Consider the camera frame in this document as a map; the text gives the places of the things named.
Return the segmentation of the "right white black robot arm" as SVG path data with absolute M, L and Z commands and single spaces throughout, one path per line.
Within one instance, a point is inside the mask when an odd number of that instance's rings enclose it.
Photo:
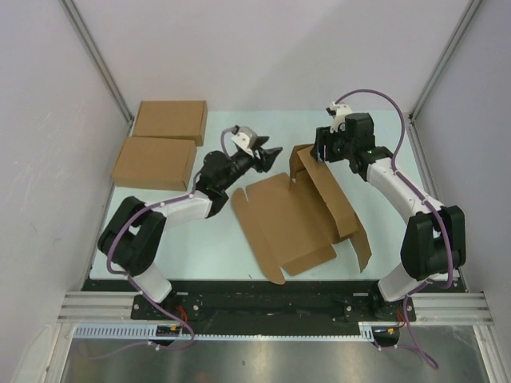
M 355 113 L 344 104 L 327 108 L 333 121 L 315 131 L 311 156 L 318 162 L 346 160 L 354 174 L 379 190 L 400 214 L 406 231 L 401 262 L 378 282 L 379 293 L 368 300 L 370 314 L 387 320 L 398 300 L 446 276 L 466 262 L 465 215 L 458 206 L 447 207 L 427 195 L 398 168 L 395 154 L 375 143 L 374 121 L 368 113 Z

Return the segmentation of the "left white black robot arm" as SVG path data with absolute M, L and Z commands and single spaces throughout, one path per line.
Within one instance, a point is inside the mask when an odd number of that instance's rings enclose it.
M 198 219 L 209 219 L 228 201 L 227 190 L 249 170 L 267 173 L 283 151 L 265 148 L 267 136 L 238 132 L 232 138 L 236 152 L 211 151 L 194 176 L 192 190 L 184 195 L 146 203 L 125 198 L 103 229 L 97 249 L 106 256 L 109 273 L 119 274 L 147 296 L 148 308 L 158 318 L 175 313 L 172 284 L 155 264 L 164 230 Z

